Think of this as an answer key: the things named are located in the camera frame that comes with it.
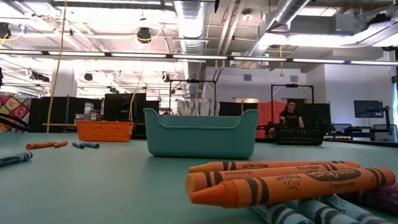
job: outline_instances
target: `blue crayon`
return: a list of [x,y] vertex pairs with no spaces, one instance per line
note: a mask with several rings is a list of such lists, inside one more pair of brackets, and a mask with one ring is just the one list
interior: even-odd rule
[[31,152],[21,152],[14,155],[2,156],[0,157],[0,167],[16,164],[18,162],[25,162],[32,157],[33,153]]
[[366,211],[365,209],[353,205],[352,203],[349,203],[346,200],[337,197],[336,195],[320,197],[319,200],[341,212],[342,214],[345,214],[351,218],[356,219],[357,221],[360,221],[362,224],[391,224],[387,220],[377,217],[372,213]]
[[294,200],[291,202],[285,202],[285,204],[315,223],[360,224],[360,222],[355,219],[341,214],[337,210],[319,202],[318,200]]
[[251,207],[270,224],[313,224],[313,222],[283,203]]
[[84,142],[84,144],[85,144],[86,147],[92,147],[92,148],[95,148],[95,149],[100,147],[100,144],[93,143],[93,142]]
[[72,146],[78,147],[80,149],[84,149],[86,145],[82,142],[72,142]]

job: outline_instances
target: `yellow cable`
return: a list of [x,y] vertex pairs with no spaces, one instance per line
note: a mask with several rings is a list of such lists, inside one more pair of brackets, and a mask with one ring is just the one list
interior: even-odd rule
[[144,71],[144,63],[145,63],[145,62],[142,62],[142,68],[141,68],[141,73],[139,74],[138,83],[137,83],[136,89],[134,90],[134,94],[132,95],[132,98],[131,98],[131,101],[130,101],[129,120],[130,120],[131,122],[132,122],[132,102],[134,101],[134,97],[136,97],[136,93],[137,93],[137,89],[138,89],[138,86],[139,86],[139,82],[141,81],[141,76],[142,76],[142,73],[143,73],[143,71]]
[[24,35],[24,26],[21,25],[21,32],[18,34],[18,36],[13,37],[13,38],[10,38],[10,39],[7,39],[7,37],[8,37],[9,35],[6,34],[6,35],[3,37],[2,41],[1,41],[0,47],[4,44],[5,41],[16,40],[16,39],[20,38],[22,35]]
[[65,21],[67,19],[67,0],[65,0],[64,11],[63,11],[63,19],[62,19],[62,32],[61,32],[61,49],[60,49],[60,56],[58,58],[57,63],[57,71],[55,72],[54,83],[51,90],[51,98],[50,98],[50,106],[49,106],[49,115],[47,116],[47,131],[48,134],[50,132],[50,118],[51,118],[51,109],[52,109],[52,102],[54,99],[55,87],[57,86],[57,79],[58,79],[58,72],[60,70],[60,62],[62,59],[62,50],[63,50],[63,31],[65,31]]
[[1,44],[0,44],[0,47],[4,44],[4,41],[6,41],[6,38],[8,37],[8,34],[6,34],[4,37],[3,37],[3,39],[2,39],[2,41],[1,41]]

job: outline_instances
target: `orange plastic basket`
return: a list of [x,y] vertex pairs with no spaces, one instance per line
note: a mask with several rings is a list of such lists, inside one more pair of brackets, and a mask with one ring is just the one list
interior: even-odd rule
[[76,121],[77,133],[81,141],[130,140],[133,124],[114,121]]

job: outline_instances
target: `wall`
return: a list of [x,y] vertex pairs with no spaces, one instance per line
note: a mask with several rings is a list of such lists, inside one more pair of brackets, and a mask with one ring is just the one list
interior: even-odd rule
[[[392,106],[392,83],[389,67],[325,65],[326,100],[331,105],[332,123],[368,126],[368,120],[355,118],[354,100],[382,100]],[[369,119],[370,126],[385,124],[385,118]]]
[[308,85],[313,85],[315,103],[326,103],[325,66],[319,65],[305,74]]
[[[214,68],[206,68],[206,79],[210,80],[214,74]],[[252,81],[243,81],[244,74],[251,74]],[[287,84],[291,75],[298,76],[298,83],[305,85],[305,74],[299,69],[283,69],[284,77],[280,76],[280,69],[269,71],[268,69],[242,70],[240,68],[224,68],[217,82],[218,101],[235,102],[235,98],[257,98],[260,102],[271,100],[271,84]],[[203,96],[214,98],[214,93],[205,87]],[[282,98],[308,98],[308,93],[301,88],[282,87],[275,95],[275,100]]]

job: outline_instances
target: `man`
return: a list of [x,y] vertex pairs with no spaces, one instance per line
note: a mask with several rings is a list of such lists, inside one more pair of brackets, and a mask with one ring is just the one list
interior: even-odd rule
[[288,128],[304,128],[303,118],[296,111],[296,102],[288,100],[285,110],[279,115],[280,123],[286,124]]

